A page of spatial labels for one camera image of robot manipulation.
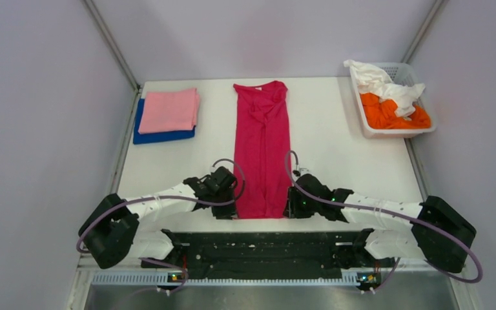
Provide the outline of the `magenta t shirt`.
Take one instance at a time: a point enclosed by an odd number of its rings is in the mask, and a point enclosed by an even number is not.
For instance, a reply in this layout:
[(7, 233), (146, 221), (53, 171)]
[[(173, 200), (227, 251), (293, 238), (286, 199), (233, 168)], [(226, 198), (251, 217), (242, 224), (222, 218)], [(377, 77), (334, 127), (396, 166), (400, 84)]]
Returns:
[(235, 84), (237, 93), (234, 175), (245, 178), (236, 202), (241, 219), (281, 218), (291, 181), (285, 155), (290, 150), (287, 87), (281, 81), (264, 85)]

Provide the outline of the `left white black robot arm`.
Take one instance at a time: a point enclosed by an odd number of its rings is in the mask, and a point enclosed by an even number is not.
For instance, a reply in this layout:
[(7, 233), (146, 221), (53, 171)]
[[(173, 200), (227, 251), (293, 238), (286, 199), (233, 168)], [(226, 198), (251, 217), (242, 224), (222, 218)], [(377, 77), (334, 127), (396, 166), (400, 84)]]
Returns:
[(126, 258), (153, 258), (166, 267), (181, 259), (180, 243), (161, 231), (163, 221), (208, 207), (235, 208), (234, 191), (243, 187), (229, 169), (217, 167), (201, 178), (191, 177), (164, 191), (139, 198), (105, 196), (78, 231), (76, 249), (90, 254), (101, 269)]

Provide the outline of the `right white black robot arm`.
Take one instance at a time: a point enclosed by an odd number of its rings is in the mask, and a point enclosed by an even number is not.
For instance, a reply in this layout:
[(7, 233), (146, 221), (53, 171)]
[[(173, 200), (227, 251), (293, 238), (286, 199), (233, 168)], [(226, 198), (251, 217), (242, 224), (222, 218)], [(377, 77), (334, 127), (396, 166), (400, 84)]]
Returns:
[(329, 189), (315, 176), (303, 174), (288, 190), (285, 215), (330, 222), (364, 224), (369, 232), (353, 248), (361, 266), (388, 258), (424, 260), (444, 272), (462, 271), (476, 228), (442, 198), (402, 203), (358, 194), (351, 189)]

